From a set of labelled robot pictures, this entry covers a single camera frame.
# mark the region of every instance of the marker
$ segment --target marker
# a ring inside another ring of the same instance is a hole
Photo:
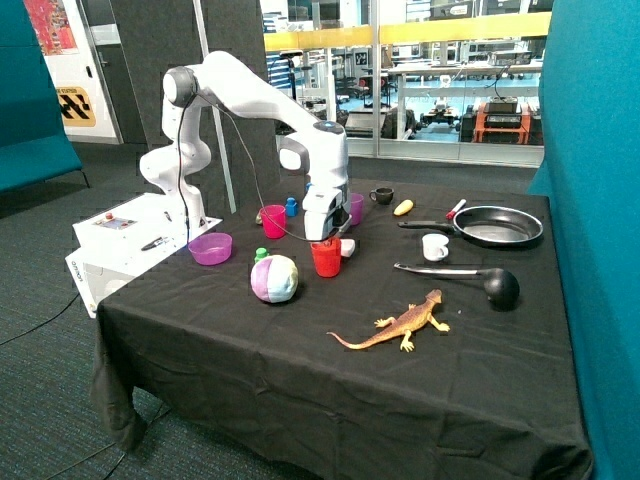
[[[166,237],[158,237],[153,242],[147,243],[144,247],[142,247],[142,251],[146,252],[147,250],[151,250],[152,248],[156,248],[158,245],[162,245],[166,241]]]
[[[455,217],[456,213],[458,213],[458,210],[464,207],[465,203],[467,203],[467,201],[464,198],[460,200],[458,204],[455,207],[453,207],[449,213],[447,213],[446,215],[447,220],[451,220],[453,217]]]

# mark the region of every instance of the black tablecloth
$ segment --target black tablecloth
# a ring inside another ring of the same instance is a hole
[[[302,177],[265,195],[294,196]],[[393,186],[391,205],[365,199],[363,221],[345,238],[357,251],[332,279],[316,275],[310,246],[265,239],[257,206],[225,219],[233,236],[224,264],[198,265],[188,250],[171,256],[105,299],[98,309],[92,398],[113,438],[133,448],[144,424],[131,404],[134,387],[182,417],[226,432],[269,459],[324,478],[586,478],[593,458],[583,430],[571,343],[544,197],[456,191],[436,186],[354,181],[352,191]],[[397,227],[394,207],[413,199],[402,220],[443,220],[467,206],[503,205],[538,217],[542,242],[529,249],[489,249],[452,237],[450,267],[503,267],[518,278],[517,308],[493,309],[479,280],[424,277],[393,268],[427,263],[424,230]],[[302,212],[289,219],[303,235]],[[255,250],[293,259],[300,284],[286,303],[263,303],[249,276]],[[366,351],[374,321],[399,316],[433,288],[443,292],[427,325]]]

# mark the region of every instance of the ball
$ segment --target ball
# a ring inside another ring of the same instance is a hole
[[[271,255],[251,270],[251,288],[265,302],[286,302],[298,288],[298,268],[290,258]]]

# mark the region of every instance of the black mug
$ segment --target black mug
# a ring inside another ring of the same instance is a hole
[[[393,200],[393,188],[380,187],[369,192],[369,198],[378,205],[389,205]]]

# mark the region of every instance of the red cup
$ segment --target red cup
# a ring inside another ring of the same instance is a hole
[[[340,272],[342,255],[339,238],[331,237],[324,242],[312,243],[311,255],[316,273],[321,277],[335,277]]]
[[[283,205],[267,205],[260,209],[262,229],[267,238],[284,237],[287,226],[287,216]]]

